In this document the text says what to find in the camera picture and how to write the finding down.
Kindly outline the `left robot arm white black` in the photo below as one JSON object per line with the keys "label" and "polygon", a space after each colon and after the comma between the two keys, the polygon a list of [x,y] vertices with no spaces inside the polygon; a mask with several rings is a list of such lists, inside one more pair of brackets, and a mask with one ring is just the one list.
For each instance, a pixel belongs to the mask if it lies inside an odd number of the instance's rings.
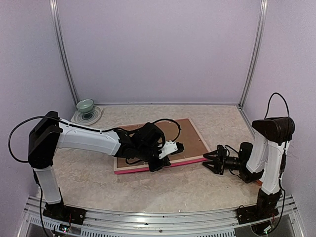
{"label": "left robot arm white black", "polygon": [[116,158],[146,162],[151,172],[169,166],[169,155],[184,151],[176,139],[167,140],[155,122],[140,128],[121,127],[106,130],[78,125],[61,119],[55,111],[39,117],[40,122],[29,134],[28,162],[36,174],[50,212],[63,220],[69,208],[62,203],[53,158],[57,149],[70,148],[107,154]]}

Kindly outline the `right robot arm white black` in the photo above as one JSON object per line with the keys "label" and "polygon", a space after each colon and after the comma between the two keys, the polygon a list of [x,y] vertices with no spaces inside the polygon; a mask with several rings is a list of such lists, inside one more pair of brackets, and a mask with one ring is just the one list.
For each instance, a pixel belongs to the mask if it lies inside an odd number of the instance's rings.
{"label": "right robot arm white black", "polygon": [[216,150],[203,155],[206,161],[202,165],[218,175],[226,169],[236,170],[238,177],[247,184],[261,181],[257,203],[241,210],[263,219],[268,214],[277,214],[280,182],[295,123],[291,117],[275,117],[255,120],[251,126],[255,132],[254,143],[241,143],[237,157],[229,155],[228,146],[218,145]]}

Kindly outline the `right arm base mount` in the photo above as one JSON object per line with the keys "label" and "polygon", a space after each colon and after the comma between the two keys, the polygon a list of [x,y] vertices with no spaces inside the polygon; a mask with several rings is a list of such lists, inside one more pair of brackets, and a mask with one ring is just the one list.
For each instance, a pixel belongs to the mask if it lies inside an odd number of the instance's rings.
{"label": "right arm base mount", "polygon": [[277,216],[279,214],[277,209],[279,199],[279,194],[259,194],[255,205],[239,207],[236,210],[238,223],[241,225]]}

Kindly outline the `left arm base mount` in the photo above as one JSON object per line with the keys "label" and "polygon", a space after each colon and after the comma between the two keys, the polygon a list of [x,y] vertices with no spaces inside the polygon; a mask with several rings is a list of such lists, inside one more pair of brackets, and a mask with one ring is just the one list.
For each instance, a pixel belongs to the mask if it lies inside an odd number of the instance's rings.
{"label": "left arm base mount", "polygon": [[67,206],[61,201],[56,204],[45,204],[43,216],[69,224],[83,225],[86,210],[78,207]]}

